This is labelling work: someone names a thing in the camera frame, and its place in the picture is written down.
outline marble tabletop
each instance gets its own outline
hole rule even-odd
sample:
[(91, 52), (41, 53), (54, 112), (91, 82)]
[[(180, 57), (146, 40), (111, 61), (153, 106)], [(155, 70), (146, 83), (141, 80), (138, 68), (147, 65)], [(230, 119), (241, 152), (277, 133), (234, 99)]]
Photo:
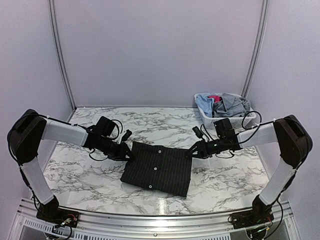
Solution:
[[(78, 108), (71, 123), (96, 124), (101, 116), (118, 119), (133, 134), (127, 141), (171, 148), (190, 148), (199, 139), (196, 108), (119, 107)], [(209, 130), (214, 138), (215, 131)], [(235, 152), (230, 159), (192, 160), (187, 197), (144, 190), (120, 181), (126, 162), (93, 161), (89, 150), (58, 142), (44, 176), (60, 205), (88, 211), (130, 215), (189, 215), (250, 207), (268, 176), (254, 147)], [(96, 151), (97, 159), (104, 156)]]

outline white wall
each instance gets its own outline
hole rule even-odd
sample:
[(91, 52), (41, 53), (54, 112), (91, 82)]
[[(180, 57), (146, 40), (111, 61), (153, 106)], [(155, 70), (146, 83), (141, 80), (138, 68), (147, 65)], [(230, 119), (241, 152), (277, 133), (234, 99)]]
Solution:
[[(46, 0), (0, 1), (0, 233), (7, 239), (28, 191), (8, 152), (7, 133), (28, 109), (67, 120), (71, 114), (55, 53)], [(40, 146), (43, 165), (53, 142)]]
[(261, 0), (56, 1), (78, 106), (190, 107), (203, 91), (240, 94)]
[[(263, 121), (294, 114), (313, 150), (285, 197), (302, 240), (319, 239), (320, 226), (320, 2), (271, 0), (267, 29), (248, 98)], [(277, 144), (259, 147), (270, 173)]]

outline pink fabric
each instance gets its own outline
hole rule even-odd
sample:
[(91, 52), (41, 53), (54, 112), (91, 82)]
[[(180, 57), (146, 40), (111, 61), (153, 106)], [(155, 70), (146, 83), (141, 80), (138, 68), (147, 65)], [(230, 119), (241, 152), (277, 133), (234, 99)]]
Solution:
[(208, 96), (208, 98), (209, 98), (209, 99), (214, 99), (214, 102), (215, 102), (215, 103), (222, 101), (222, 99), (221, 99), (220, 96), (214, 96), (214, 95), (212, 95), (212, 96)]

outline striped fabric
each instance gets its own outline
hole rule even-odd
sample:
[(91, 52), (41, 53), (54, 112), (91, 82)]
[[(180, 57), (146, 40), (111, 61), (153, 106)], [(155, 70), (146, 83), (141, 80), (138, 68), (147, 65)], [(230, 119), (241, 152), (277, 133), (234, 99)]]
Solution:
[(186, 151), (134, 141), (135, 161), (126, 163), (120, 180), (144, 189), (186, 197), (192, 165), (192, 157), (185, 156)]

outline laundry basket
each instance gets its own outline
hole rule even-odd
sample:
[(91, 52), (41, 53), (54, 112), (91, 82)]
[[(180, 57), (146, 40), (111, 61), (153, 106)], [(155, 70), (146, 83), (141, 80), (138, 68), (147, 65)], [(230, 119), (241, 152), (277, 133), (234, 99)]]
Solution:
[[(194, 95), (194, 100), (197, 99), (198, 94), (199, 93)], [(236, 97), (241, 97), (238, 94), (232, 94), (232, 95), (234, 95)], [(203, 124), (207, 129), (214, 129), (216, 121), (219, 121), (221, 119), (225, 119), (226, 118), (226, 117), (208, 117), (208, 116), (205, 115), (204, 111), (200, 107), (198, 107), (198, 109), (199, 109), (200, 116), (202, 118)], [(257, 115), (254, 112), (251, 112), (250, 114), (248, 114), (245, 117), (243, 125), (246, 126), (252, 119), (255, 119), (256, 117), (257, 117)], [(242, 120), (244, 119), (243, 117), (228, 117), (228, 119), (230, 120), (232, 127), (234, 127), (234, 128), (242, 128), (241, 123), (242, 123)]]

